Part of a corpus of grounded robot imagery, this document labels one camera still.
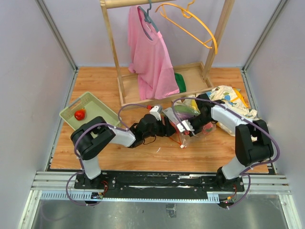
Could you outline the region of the clear zip top bag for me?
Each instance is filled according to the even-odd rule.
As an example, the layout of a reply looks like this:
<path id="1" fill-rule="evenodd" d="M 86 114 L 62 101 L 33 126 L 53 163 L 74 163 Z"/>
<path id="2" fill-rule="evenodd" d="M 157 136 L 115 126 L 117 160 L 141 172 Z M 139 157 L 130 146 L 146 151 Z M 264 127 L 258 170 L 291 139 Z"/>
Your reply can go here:
<path id="1" fill-rule="evenodd" d="M 186 148 L 191 142 L 199 141 L 202 137 L 214 132 L 216 124 L 208 122 L 203 125 L 201 112 L 197 101 L 186 99 L 178 100 L 173 107 L 162 111 L 163 116 L 169 119 L 170 124 L 177 132 L 176 143 L 180 148 Z"/>

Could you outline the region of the red plush fruit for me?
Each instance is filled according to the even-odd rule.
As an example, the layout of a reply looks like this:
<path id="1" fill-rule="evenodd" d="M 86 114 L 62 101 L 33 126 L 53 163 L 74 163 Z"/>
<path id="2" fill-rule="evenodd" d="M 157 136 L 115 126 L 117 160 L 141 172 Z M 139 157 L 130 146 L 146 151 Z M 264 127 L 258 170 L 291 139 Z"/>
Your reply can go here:
<path id="1" fill-rule="evenodd" d="M 85 119 L 85 117 L 86 117 L 86 110 L 84 108 L 74 112 L 74 118 L 78 121 Z"/>

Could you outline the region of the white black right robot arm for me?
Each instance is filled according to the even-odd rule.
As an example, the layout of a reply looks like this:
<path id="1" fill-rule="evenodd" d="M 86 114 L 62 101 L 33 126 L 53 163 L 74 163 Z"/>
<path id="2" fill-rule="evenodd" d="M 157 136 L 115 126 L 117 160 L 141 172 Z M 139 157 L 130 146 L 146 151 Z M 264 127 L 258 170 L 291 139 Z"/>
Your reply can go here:
<path id="1" fill-rule="evenodd" d="M 224 124 L 235 136 L 235 156 L 217 170 L 216 186 L 226 191 L 238 183 L 238 178 L 247 168 L 262 163 L 274 155 L 265 121 L 251 120 L 230 109 L 225 102 L 212 102 L 206 94 L 195 98 L 200 114 L 187 120 L 190 136 L 201 131 L 208 123 Z"/>

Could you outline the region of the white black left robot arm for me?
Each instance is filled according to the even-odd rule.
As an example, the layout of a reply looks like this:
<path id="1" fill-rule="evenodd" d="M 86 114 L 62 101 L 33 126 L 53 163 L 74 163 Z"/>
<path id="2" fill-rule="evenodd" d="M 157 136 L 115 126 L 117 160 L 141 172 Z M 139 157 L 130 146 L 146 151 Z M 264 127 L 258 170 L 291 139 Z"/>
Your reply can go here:
<path id="1" fill-rule="evenodd" d="M 175 133 L 176 129 L 167 117 L 158 120 L 154 115 L 146 114 L 129 129 L 123 129 L 98 116 L 83 124 L 70 136 L 82 169 L 82 174 L 77 179 L 84 178 L 83 186 L 93 189 L 102 184 L 98 155 L 108 144 L 136 148 L 144 145 L 147 138 L 171 137 Z"/>

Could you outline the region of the green plush vegetable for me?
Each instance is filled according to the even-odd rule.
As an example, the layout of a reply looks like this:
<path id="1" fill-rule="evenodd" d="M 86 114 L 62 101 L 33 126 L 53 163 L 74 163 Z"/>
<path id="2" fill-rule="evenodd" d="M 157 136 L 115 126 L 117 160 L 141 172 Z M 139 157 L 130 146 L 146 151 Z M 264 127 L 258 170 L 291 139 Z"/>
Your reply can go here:
<path id="1" fill-rule="evenodd" d="M 193 107 L 182 105 L 182 104 L 175 105 L 174 109 L 175 109 L 176 113 L 179 113 L 179 114 L 198 115 L 200 113 L 196 109 L 194 109 Z"/>

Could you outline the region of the purple plush eggplant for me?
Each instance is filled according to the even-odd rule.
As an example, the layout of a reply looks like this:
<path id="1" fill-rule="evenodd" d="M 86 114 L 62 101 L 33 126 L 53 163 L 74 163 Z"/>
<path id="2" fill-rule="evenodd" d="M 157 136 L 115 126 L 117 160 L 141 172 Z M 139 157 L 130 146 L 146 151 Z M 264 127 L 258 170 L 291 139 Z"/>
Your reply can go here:
<path id="1" fill-rule="evenodd" d="M 186 112 L 178 112 L 177 115 L 181 120 L 185 120 L 197 116 L 197 114 L 186 113 Z"/>

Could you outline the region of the cartoon print children's garment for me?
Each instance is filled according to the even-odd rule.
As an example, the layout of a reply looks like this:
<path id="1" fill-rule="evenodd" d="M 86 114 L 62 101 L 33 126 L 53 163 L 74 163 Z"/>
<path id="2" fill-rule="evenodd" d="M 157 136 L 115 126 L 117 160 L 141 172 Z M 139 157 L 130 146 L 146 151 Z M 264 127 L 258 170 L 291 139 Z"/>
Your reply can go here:
<path id="1" fill-rule="evenodd" d="M 232 88 L 230 86 L 217 86 L 213 88 L 211 91 L 206 92 L 208 99 L 210 100 L 222 100 L 229 106 L 230 109 L 235 111 L 241 116 L 245 116 L 249 119 L 258 119 L 257 111 L 255 109 L 250 108 L 246 102 L 244 101 L 244 97 L 240 94 L 240 92 Z M 185 100 L 183 103 L 187 106 L 191 107 L 193 111 L 197 114 L 199 113 L 199 108 L 197 106 L 196 100 Z M 217 125 L 227 132 L 231 136 L 235 136 L 235 134 L 229 130 L 224 124 L 217 123 Z"/>

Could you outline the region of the wooden clothes rack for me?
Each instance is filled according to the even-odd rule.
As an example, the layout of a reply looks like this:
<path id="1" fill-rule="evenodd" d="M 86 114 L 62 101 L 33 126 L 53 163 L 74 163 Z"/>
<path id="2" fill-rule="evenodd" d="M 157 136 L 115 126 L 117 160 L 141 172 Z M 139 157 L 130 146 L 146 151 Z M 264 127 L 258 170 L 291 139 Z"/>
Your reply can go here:
<path id="1" fill-rule="evenodd" d="M 169 5 L 179 9 L 185 18 L 195 19 L 210 35 L 210 39 L 204 42 L 199 41 L 202 46 L 209 49 L 205 63 L 194 62 L 178 66 L 172 66 L 161 32 L 149 17 L 148 11 L 141 7 L 146 3 L 145 0 L 102 0 L 100 2 L 117 71 L 121 105 L 152 105 L 211 90 L 213 84 L 208 73 L 218 53 L 234 1 L 226 0 L 224 2 L 215 32 L 211 32 L 206 24 L 188 8 L 167 3 L 164 0 L 159 2 L 160 5 L 155 11 L 159 12 L 167 21 L 171 21 L 165 10 L 165 6 Z M 128 45 L 131 50 L 132 63 L 129 67 L 130 73 L 127 75 L 121 73 L 108 16 L 109 9 L 122 7 L 130 8 Z"/>

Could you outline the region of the green cloth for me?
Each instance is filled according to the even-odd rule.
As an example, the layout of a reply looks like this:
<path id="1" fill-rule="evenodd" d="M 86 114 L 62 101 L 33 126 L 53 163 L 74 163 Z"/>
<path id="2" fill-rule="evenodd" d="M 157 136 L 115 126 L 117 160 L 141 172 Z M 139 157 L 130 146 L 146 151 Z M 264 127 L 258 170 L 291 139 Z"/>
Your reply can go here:
<path id="1" fill-rule="evenodd" d="M 176 83 L 179 87 L 180 93 L 185 93 L 187 90 L 186 90 L 186 84 L 185 84 L 183 76 L 179 73 L 174 73 L 174 76 L 175 76 Z"/>

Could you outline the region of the pink t-shirt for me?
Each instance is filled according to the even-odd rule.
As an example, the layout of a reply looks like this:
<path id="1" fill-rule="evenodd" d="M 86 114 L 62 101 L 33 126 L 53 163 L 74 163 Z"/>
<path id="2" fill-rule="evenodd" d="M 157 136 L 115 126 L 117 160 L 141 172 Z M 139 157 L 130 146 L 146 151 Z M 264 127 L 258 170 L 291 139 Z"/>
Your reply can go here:
<path id="1" fill-rule="evenodd" d="M 140 22 L 153 41 L 145 36 Z M 138 74 L 141 100 L 163 99 L 180 91 L 162 34 L 156 33 L 151 24 L 148 24 L 150 29 L 145 24 L 143 13 L 137 11 L 137 6 L 131 6 L 128 14 L 129 71 Z"/>

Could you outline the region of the light green plastic basket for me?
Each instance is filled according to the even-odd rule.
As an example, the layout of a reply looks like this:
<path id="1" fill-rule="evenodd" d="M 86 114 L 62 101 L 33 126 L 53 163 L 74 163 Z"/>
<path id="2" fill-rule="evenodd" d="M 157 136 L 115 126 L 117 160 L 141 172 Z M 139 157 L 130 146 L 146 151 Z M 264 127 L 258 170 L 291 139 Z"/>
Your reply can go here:
<path id="1" fill-rule="evenodd" d="M 74 113 L 81 109 L 85 110 L 85 117 L 78 121 L 74 117 Z M 98 116 L 101 116 L 107 123 L 113 126 L 118 126 L 120 124 L 118 115 L 90 92 L 85 92 L 79 98 L 74 100 L 59 113 L 59 116 L 73 130 L 78 129 L 81 125 Z"/>

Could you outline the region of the yellow clothes hanger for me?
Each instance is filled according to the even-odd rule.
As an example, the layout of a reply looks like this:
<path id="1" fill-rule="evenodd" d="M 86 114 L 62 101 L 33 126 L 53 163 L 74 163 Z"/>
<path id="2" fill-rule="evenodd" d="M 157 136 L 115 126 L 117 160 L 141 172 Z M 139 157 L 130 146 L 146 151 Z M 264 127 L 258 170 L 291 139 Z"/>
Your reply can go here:
<path id="1" fill-rule="evenodd" d="M 200 18 L 198 18 L 195 14 L 193 14 L 189 10 L 190 6 L 193 5 L 194 3 L 195 3 L 195 1 L 192 0 L 191 2 L 189 2 L 187 4 L 186 7 L 180 6 L 175 3 L 170 3 L 170 2 L 161 3 L 160 5 L 157 6 L 157 8 L 155 9 L 155 12 L 156 13 L 158 12 L 164 19 L 166 19 L 167 21 L 169 21 L 170 23 L 172 23 L 173 25 L 175 25 L 176 27 L 178 27 L 179 29 L 184 31 L 190 37 L 192 37 L 197 42 L 199 42 L 203 47 L 205 47 L 209 50 L 214 49 L 214 53 L 217 54 L 218 53 L 218 44 L 217 44 L 215 35 L 212 33 L 210 28 Z M 189 29 L 185 28 L 184 26 L 180 25 L 179 23 L 177 23 L 175 20 L 173 20 L 167 13 L 168 8 L 173 8 L 173 9 L 178 10 L 184 19 L 186 19 L 190 22 L 195 22 L 196 25 L 198 25 L 201 29 L 203 29 L 205 32 L 207 32 L 209 34 L 209 39 L 203 40 L 203 39 L 199 38 L 199 36 L 197 36 L 193 33 L 193 29 L 189 30 Z"/>

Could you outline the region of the grey clothes hanger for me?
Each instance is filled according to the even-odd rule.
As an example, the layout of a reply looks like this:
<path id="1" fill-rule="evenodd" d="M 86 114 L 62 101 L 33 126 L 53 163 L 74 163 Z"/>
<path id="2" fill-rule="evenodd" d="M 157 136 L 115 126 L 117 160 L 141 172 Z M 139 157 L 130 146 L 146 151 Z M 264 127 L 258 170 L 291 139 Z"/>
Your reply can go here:
<path id="1" fill-rule="evenodd" d="M 151 27 L 148 26 L 148 24 L 151 24 L 155 30 L 156 33 L 159 32 L 159 29 L 157 28 L 156 24 L 154 23 L 154 21 L 152 20 L 152 18 L 149 16 L 149 11 L 152 9 L 152 1 L 149 0 L 149 8 L 147 10 L 144 10 L 141 6 L 137 6 L 137 11 L 141 11 L 143 13 L 144 16 L 144 21 L 146 22 L 146 26 L 150 29 Z M 142 22 L 140 22 L 141 27 L 142 27 L 142 31 L 144 32 L 145 36 L 153 41 L 153 39 L 150 37 L 149 33 L 144 29 L 144 26 L 142 26 Z"/>

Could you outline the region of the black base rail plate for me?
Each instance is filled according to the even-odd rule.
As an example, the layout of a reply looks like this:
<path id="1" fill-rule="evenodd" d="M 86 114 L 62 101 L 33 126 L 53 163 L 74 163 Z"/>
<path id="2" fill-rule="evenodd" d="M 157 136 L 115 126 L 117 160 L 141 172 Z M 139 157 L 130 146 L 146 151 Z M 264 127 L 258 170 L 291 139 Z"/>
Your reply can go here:
<path id="1" fill-rule="evenodd" d="M 223 181 L 216 174 L 161 173 L 161 172 L 102 172 L 94 179 L 85 174 L 77 175 L 75 189 L 102 189 L 107 185 L 109 190 L 122 187 L 195 187 L 203 191 L 243 192 L 241 178 Z"/>

